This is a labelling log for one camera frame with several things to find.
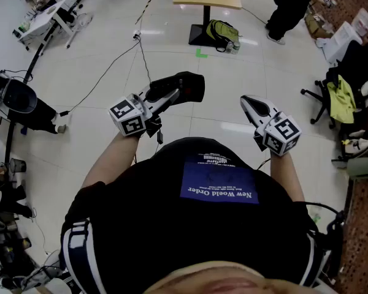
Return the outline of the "black calculator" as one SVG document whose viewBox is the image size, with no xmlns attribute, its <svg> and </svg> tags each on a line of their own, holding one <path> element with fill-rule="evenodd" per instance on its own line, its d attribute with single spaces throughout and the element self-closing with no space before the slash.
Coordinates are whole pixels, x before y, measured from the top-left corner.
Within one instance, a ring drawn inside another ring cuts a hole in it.
<svg viewBox="0 0 368 294">
<path fill-rule="evenodd" d="M 150 83 L 150 89 L 146 93 L 146 101 L 156 102 L 176 89 L 178 90 L 178 97 L 172 105 L 202 102 L 205 93 L 204 76 L 185 71 L 153 81 Z"/>
</svg>

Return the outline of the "green black backpack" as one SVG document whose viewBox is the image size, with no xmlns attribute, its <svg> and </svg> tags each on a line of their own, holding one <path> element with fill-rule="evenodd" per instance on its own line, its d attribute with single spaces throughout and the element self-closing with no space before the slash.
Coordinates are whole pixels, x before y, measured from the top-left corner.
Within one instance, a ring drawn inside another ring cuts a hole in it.
<svg viewBox="0 0 368 294">
<path fill-rule="evenodd" d="M 212 39 L 213 46 L 220 53 L 225 53 L 229 41 L 239 41 L 240 37 L 236 28 L 221 20 L 211 20 L 207 26 L 206 33 Z"/>
</svg>

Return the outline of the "yellow black striped floor tape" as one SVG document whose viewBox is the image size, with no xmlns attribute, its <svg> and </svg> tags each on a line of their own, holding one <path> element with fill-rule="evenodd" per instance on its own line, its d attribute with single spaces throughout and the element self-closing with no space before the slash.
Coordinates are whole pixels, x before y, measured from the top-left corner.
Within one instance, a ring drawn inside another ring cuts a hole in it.
<svg viewBox="0 0 368 294">
<path fill-rule="evenodd" d="M 135 25 L 136 25 L 136 24 L 138 24 L 138 22 L 143 18 L 143 15 L 144 15 L 145 11 L 147 10 L 148 6 L 150 5 L 151 1 L 152 1 L 152 0 L 148 0 L 148 1 L 147 1 L 147 3 L 146 3 L 146 5 L 145 5 L 145 7 L 144 7 L 144 9 L 143 9 L 142 13 L 140 14 L 140 16 L 138 17 L 138 19 L 136 20 Z"/>
</svg>

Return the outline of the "black curved floor strip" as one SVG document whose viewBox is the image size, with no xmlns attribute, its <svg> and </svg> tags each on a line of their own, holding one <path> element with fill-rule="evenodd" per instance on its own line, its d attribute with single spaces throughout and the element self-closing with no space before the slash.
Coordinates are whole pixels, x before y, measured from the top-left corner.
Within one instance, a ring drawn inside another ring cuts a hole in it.
<svg viewBox="0 0 368 294">
<path fill-rule="evenodd" d="M 25 82 L 28 83 L 31 80 L 31 73 L 33 72 L 33 69 L 39 59 L 40 56 L 42 56 L 43 51 L 45 50 L 47 44 L 51 39 L 53 38 L 53 34 L 58 32 L 59 24 L 55 23 L 52 25 L 51 28 L 48 29 L 46 37 L 43 38 L 41 45 L 36 51 L 36 54 L 34 55 L 28 70 L 26 71 L 25 75 Z M 4 163 L 8 163 L 10 160 L 10 153 L 11 153 L 11 147 L 12 147 L 12 140 L 13 140 L 13 132 L 15 128 L 16 122 L 11 121 L 9 124 L 8 132 L 7 132 L 7 138 L 6 138 L 6 150 L 5 150 L 5 156 L 4 156 Z"/>
</svg>

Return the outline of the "white box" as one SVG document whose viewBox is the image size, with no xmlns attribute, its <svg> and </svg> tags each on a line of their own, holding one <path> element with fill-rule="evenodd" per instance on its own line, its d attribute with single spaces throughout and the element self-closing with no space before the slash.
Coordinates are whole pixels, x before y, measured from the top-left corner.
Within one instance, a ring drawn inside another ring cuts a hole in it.
<svg viewBox="0 0 368 294">
<path fill-rule="evenodd" d="M 330 64 L 335 63 L 337 60 L 341 61 L 351 41 L 356 41 L 362 45 L 362 39 L 352 25 L 344 21 L 336 33 L 323 46 L 326 61 Z"/>
</svg>

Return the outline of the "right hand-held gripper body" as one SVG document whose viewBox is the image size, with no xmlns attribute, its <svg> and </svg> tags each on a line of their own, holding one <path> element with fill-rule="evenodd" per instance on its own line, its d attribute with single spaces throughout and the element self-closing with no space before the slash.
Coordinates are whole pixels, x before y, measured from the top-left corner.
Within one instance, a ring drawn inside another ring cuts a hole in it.
<svg viewBox="0 0 368 294">
<path fill-rule="evenodd" d="M 284 156 L 295 147 L 302 131 L 292 116 L 263 97 L 243 95 L 240 105 L 249 122 L 255 126 L 253 138 L 261 151 L 269 149 L 278 156 Z"/>
</svg>

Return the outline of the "white floor fan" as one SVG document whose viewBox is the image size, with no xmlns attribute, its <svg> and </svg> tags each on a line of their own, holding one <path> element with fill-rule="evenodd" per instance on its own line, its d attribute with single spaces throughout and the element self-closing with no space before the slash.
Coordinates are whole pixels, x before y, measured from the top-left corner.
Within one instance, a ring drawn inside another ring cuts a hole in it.
<svg viewBox="0 0 368 294">
<path fill-rule="evenodd" d="M 81 13 L 77 16 L 70 26 L 71 33 L 69 33 L 69 39 L 66 42 L 66 48 L 70 48 L 75 35 L 84 30 L 91 23 L 92 19 L 93 16 L 90 13 Z"/>
</svg>

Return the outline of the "black office chair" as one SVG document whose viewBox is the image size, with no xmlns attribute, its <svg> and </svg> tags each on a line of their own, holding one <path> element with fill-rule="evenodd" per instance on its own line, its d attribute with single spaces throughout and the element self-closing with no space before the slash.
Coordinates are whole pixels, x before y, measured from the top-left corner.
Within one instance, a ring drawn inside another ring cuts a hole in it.
<svg viewBox="0 0 368 294">
<path fill-rule="evenodd" d="M 315 86 L 319 87 L 321 94 L 317 94 L 314 92 L 309 91 L 308 89 L 302 89 L 301 94 L 305 95 L 308 94 L 312 97 L 314 97 L 316 100 L 319 100 L 321 102 L 321 109 L 316 116 L 315 119 L 311 119 L 311 124 L 316 124 L 319 119 L 322 117 L 323 113 L 326 112 L 329 116 L 329 119 L 331 122 L 329 123 L 329 128 L 335 129 L 336 126 L 340 127 L 339 134 L 338 134 L 338 144 L 340 145 L 341 155 L 338 156 L 338 158 L 331 160 L 333 164 L 336 163 L 347 163 L 348 161 L 345 161 L 342 158 L 342 140 L 352 132 L 356 132 L 359 130 L 363 130 L 360 128 L 362 125 L 362 122 L 366 119 L 366 107 L 368 107 L 368 81 L 365 82 L 365 84 L 361 87 L 361 89 L 353 93 L 355 97 L 355 103 L 356 103 L 356 111 L 354 112 L 354 123 L 353 124 L 342 124 L 333 118 L 330 117 L 329 111 L 330 111 L 330 97 L 329 92 L 327 89 L 327 83 L 330 81 L 336 81 L 338 79 L 338 72 L 337 72 L 337 64 L 339 61 L 337 61 L 336 66 L 329 68 L 329 70 L 326 73 L 326 78 L 322 81 L 315 81 Z"/>
</svg>

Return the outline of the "person's right forearm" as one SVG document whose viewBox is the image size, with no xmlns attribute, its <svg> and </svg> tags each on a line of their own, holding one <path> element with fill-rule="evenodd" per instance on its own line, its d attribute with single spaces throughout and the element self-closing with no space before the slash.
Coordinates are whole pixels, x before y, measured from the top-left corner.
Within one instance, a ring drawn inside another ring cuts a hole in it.
<svg viewBox="0 0 368 294">
<path fill-rule="evenodd" d="M 304 202 L 304 193 L 290 153 L 283 156 L 270 154 L 270 176 L 278 182 L 294 202 Z"/>
</svg>

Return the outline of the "black mesh bin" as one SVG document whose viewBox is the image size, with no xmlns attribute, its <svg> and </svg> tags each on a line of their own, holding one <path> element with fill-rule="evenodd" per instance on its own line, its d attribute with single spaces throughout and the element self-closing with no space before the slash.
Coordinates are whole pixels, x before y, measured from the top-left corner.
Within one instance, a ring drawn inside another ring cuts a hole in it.
<svg viewBox="0 0 368 294">
<path fill-rule="evenodd" d="M 12 173 L 24 173 L 27 170 L 27 165 L 24 160 L 11 158 L 9 161 L 9 170 Z"/>
</svg>

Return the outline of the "white desk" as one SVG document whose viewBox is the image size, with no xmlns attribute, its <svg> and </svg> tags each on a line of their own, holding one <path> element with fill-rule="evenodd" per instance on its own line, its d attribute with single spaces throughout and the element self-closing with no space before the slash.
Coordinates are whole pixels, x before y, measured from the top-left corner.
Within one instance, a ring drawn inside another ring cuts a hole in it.
<svg viewBox="0 0 368 294">
<path fill-rule="evenodd" d="M 51 36 L 48 37 L 47 40 L 45 40 L 45 37 L 48 35 L 48 32 L 50 28 L 48 28 L 48 31 L 44 33 L 42 36 L 36 36 L 35 32 L 42 28 L 43 26 L 46 26 L 51 23 L 52 20 L 54 20 L 58 25 L 67 33 L 69 36 L 65 47 L 68 49 L 71 47 L 71 43 L 75 37 L 76 32 L 70 28 L 66 22 L 57 14 L 59 8 L 61 8 L 66 0 L 61 0 L 57 2 L 56 4 L 52 5 L 50 8 L 47 8 L 42 13 L 37 14 L 30 22 L 29 29 L 26 32 L 21 33 L 20 37 L 18 38 L 18 42 L 24 43 L 24 39 L 27 37 L 34 36 L 34 38 L 39 41 L 43 47 L 42 50 L 46 48 L 46 46 L 49 43 L 49 40 Z"/>
</svg>

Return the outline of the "translucent plastic bin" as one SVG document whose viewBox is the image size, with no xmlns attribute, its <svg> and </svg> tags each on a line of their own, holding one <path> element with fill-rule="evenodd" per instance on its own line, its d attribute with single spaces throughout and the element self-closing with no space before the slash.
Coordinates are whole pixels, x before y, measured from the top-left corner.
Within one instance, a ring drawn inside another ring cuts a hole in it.
<svg viewBox="0 0 368 294">
<path fill-rule="evenodd" d="M 361 8 L 351 22 L 351 26 L 360 37 L 364 37 L 368 33 L 368 11 Z"/>
</svg>

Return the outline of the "white beige bag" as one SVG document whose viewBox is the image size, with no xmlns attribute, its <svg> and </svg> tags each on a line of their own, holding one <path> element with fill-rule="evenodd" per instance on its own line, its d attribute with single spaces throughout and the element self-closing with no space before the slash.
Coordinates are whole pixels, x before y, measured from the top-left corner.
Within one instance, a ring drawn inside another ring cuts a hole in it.
<svg viewBox="0 0 368 294">
<path fill-rule="evenodd" d="M 342 158 L 345 161 L 368 153 L 368 130 L 352 132 L 342 140 Z"/>
</svg>

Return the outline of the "person's left forearm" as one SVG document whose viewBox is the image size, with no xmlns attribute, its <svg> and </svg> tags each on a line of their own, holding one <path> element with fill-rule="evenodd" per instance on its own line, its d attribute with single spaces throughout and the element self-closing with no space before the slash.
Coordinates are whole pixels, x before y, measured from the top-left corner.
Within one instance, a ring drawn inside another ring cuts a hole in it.
<svg viewBox="0 0 368 294">
<path fill-rule="evenodd" d="M 115 181 L 131 166 L 139 139 L 136 135 L 124 137 L 118 133 L 86 175 L 82 188 L 98 182 L 110 184 Z"/>
</svg>

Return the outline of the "grey-green cushion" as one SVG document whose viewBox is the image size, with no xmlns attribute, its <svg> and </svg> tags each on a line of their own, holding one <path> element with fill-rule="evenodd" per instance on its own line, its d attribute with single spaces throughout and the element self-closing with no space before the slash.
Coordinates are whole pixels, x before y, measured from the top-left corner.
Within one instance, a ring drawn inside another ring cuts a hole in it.
<svg viewBox="0 0 368 294">
<path fill-rule="evenodd" d="M 347 173 L 351 179 L 368 179 L 368 157 L 357 157 L 347 162 Z"/>
</svg>

